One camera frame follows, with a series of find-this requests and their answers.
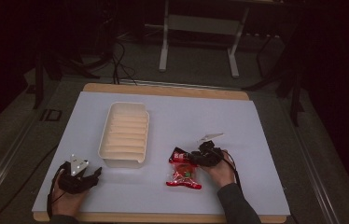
plastic bin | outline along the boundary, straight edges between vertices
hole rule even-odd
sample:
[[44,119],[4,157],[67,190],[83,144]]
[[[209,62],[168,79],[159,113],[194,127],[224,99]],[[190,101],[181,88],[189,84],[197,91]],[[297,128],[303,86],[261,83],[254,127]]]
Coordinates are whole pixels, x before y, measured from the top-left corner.
[[140,168],[146,157],[149,115],[140,103],[114,103],[105,122],[99,156],[109,167]]

red packaging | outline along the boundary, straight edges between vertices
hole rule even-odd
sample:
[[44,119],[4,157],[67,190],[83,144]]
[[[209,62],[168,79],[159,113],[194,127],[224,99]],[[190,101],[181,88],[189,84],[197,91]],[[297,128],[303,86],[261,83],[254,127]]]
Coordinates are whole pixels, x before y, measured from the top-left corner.
[[191,189],[201,189],[202,185],[196,181],[197,165],[190,162],[187,158],[187,152],[176,147],[169,162],[173,167],[171,179],[166,182],[167,186],[186,186]]

gray sleeve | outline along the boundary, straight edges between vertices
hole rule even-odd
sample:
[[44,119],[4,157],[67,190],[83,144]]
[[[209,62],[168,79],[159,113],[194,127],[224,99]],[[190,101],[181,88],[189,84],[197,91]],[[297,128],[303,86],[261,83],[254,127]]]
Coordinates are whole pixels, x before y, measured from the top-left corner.
[[228,184],[217,193],[223,206],[228,224],[261,223],[256,211],[244,198],[242,190],[236,184]]
[[51,217],[49,224],[79,224],[74,217],[54,215]]

gray carpet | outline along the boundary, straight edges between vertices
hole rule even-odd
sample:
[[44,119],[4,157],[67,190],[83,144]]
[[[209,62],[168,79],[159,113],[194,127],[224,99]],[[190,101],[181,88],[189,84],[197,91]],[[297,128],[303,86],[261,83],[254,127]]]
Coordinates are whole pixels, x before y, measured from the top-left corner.
[[[242,86],[260,80],[255,56],[261,43],[262,40],[250,36],[241,41],[236,53],[241,73],[238,79],[230,76],[225,49],[170,46],[167,71],[160,73],[158,64],[161,46],[125,43],[126,51],[122,62],[136,71],[133,78],[139,85],[159,82],[239,90]],[[273,45],[264,54],[264,57],[269,59],[264,64],[266,67],[269,67],[277,56],[278,50],[275,48],[280,49],[280,45]],[[121,48],[118,46],[116,50],[116,54],[119,55]],[[95,74],[103,77],[101,82],[109,83],[112,71],[113,65],[110,64],[95,71]],[[122,70],[119,71],[119,75],[127,76]],[[0,223],[37,223],[33,220],[31,209],[53,152],[37,167],[26,185],[23,186],[22,183],[44,156],[60,142],[78,94],[88,82],[91,80],[75,77],[69,72],[60,83],[48,83],[55,88],[57,86],[57,89],[42,109],[62,110],[63,115],[58,122],[35,122],[21,141],[19,153],[0,187],[0,209],[11,200],[18,189],[21,188],[21,191],[0,214]],[[257,106],[290,210],[299,223],[327,223],[319,203],[318,191],[313,186],[314,177],[308,172],[311,167],[305,163],[307,153],[313,160],[313,170],[318,174],[332,202],[338,223],[349,223],[349,178],[309,101],[307,92],[304,91],[301,95],[304,112],[299,113],[300,127],[295,128],[288,117],[288,99],[278,99],[272,91],[274,87],[275,84],[272,84],[259,91],[249,92],[249,96]],[[0,115],[0,160],[18,135],[22,124],[33,116],[39,118],[40,114],[35,113],[41,113],[41,110],[32,110],[33,100],[33,95],[23,93]],[[296,222],[293,217],[289,217],[286,223]]]

